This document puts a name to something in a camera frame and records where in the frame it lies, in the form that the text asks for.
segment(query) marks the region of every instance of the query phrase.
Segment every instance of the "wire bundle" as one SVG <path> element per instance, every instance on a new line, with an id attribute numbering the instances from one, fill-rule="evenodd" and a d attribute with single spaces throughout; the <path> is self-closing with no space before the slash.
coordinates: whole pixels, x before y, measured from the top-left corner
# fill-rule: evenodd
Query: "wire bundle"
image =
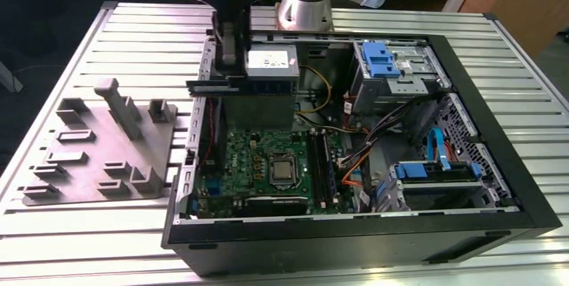
<path id="1" fill-rule="evenodd" d="M 361 185 L 361 183 L 349 181 L 349 175 L 354 172 L 356 168 L 360 166 L 360 164 L 370 154 L 373 144 L 378 140 L 380 136 L 388 131 L 389 128 L 392 128 L 400 123 L 401 118 L 410 111 L 416 104 L 422 103 L 424 101 L 437 99 L 442 95 L 442 92 L 437 92 L 430 95 L 414 97 L 381 118 L 376 126 L 369 131 L 368 136 L 365 137 L 364 145 L 360 147 L 356 153 L 348 155 L 346 158 L 341 161 L 341 165 L 346 165 L 349 161 L 354 160 L 356 157 L 360 156 L 348 173 L 344 175 L 344 178 L 341 179 L 342 184 L 346 183 L 350 185 Z"/>
<path id="2" fill-rule="evenodd" d="M 445 149 L 446 149 L 446 155 L 448 155 L 449 161 L 458 161 L 458 158 L 456 157 L 456 154 L 454 154 L 453 146 L 448 141 L 445 141 Z"/>
<path id="3" fill-rule="evenodd" d="M 308 111 L 296 111 L 294 113 L 296 114 L 309 114 L 309 113 L 316 113 L 320 109 L 322 109 L 324 107 L 326 107 L 326 105 L 328 105 L 328 103 L 330 102 L 330 100 L 332 100 L 332 85 L 330 85 L 330 82 L 325 79 L 325 77 L 324 77 L 324 75 L 314 69 L 314 68 L 312 68 L 312 67 L 309 67 L 309 66 L 305 66 L 305 65 L 301 65 L 301 66 L 298 66 L 298 67 L 301 67 L 301 68 L 305 68 L 305 69 L 308 69 L 312 73 L 314 73 L 318 77 L 320 77 L 320 79 L 324 81 L 324 84 L 326 84 L 326 90 L 328 90 L 328 95 L 326 95 L 326 100 L 325 100 L 325 102 L 318 106 L 318 107 L 316 107 L 314 109 L 309 109 Z"/>
<path id="4" fill-rule="evenodd" d="M 297 114 L 298 118 L 302 119 L 312 127 L 316 128 L 324 128 L 324 129 L 332 129 L 334 131 L 340 131 L 341 133 L 358 133 L 354 129 L 341 129 L 338 127 L 320 125 L 318 123 L 313 122 L 306 116 Z"/>

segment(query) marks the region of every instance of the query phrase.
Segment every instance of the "blue plastic latch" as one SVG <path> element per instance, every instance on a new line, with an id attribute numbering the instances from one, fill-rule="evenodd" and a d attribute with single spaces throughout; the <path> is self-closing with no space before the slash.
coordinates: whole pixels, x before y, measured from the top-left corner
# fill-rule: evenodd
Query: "blue plastic latch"
<path id="1" fill-rule="evenodd" d="M 397 179 L 405 178 L 405 169 L 401 167 L 401 165 L 394 167 L 394 173 L 397 174 Z"/>
<path id="2" fill-rule="evenodd" d="M 393 54 L 385 47 L 385 43 L 364 43 L 362 49 L 372 77 L 397 78 L 401 76 L 401 71 L 393 65 Z"/>
<path id="3" fill-rule="evenodd" d="M 482 176 L 482 169 L 480 168 L 478 163 L 470 164 L 472 173 L 474 174 L 474 178 L 478 179 Z"/>
<path id="4" fill-rule="evenodd" d="M 437 143 L 437 156 L 434 156 L 434 145 Z M 440 128 L 433 127 L 426 137 L 426 159 L 430 161 L 440 160 L 442 164 L 442 170 L 450 170 L 450 164 L 448 163 L 446 149 L 445 149 L 445 136 Z"/>
<path id="5" fill-rule="evenodd" d="M 401 164 L 409 178 L 426 178 L 425 166 L 421 163 Z"/>

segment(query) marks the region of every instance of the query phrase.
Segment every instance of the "open computer tower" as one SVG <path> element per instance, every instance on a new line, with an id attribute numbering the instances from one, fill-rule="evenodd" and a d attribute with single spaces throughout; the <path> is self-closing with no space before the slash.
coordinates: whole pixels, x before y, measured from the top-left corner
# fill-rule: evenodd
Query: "open computer tower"
<path id="1" fill-rule="evenodd" d="M 444 36 L 254 31 L 238 95 L 213 57 L 163 237 L 199 275 L 452 263 L 561 225 Z"/>

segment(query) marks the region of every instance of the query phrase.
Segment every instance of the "motherboard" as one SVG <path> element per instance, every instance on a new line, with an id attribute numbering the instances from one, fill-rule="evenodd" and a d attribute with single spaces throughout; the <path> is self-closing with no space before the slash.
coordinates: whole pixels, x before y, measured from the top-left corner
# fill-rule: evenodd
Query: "motherboard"
<path id="1" fill-rule="evenodd" d="M 350 211 L 352 200 L 336 187 L 338 133 L 233 130 L 226 142 L 223 173 L 201 176 L 201 218 Z M 246 207 L 253 214 L 240 211 Z"/>

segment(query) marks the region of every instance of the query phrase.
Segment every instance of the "floor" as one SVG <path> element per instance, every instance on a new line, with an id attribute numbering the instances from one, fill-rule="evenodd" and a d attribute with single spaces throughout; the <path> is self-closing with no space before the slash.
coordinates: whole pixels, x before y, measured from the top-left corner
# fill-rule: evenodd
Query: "floor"
<path id="1" fill-rule="evenodd" d="M 12 158 L 104 1 L 191 2 L 191 0 L 0 0 L 4 9 L 0 13 L 0 27 L 9 27 L 0 31 L 0 61 L 24 84 L 24 89 L 19 93 L 11 93 L 0 88 L 0 110 L 9 112 L 0 121 L 0 172 Z M 262 0 L 260 4 L 273 5 L 276 1 L 278 0 Z M 396 3 L 392 2 L 392 9 L 398 9 Z M 345 1 L 338 1 L 338 4 L 341 7 L 349 6 Z M 564 96 L 569 97 L 569 43 L 561 38 L 556 39 L 536 62 Z"/>

